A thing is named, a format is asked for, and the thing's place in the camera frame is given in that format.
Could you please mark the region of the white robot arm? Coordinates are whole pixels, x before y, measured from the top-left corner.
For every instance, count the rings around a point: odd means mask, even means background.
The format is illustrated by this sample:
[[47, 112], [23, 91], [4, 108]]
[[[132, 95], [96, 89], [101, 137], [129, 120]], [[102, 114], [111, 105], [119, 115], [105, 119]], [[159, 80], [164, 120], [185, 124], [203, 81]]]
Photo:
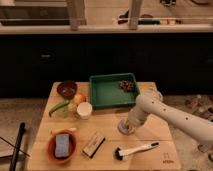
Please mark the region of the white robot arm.
[[170, 107], [145, 93], [137, 96], [136, 104], [128, 114], [128, 122], [134, 127], [140, 127], [149, 114], [155, 114], [173, 124], [201, 144], [213, 145], [213, 122]]

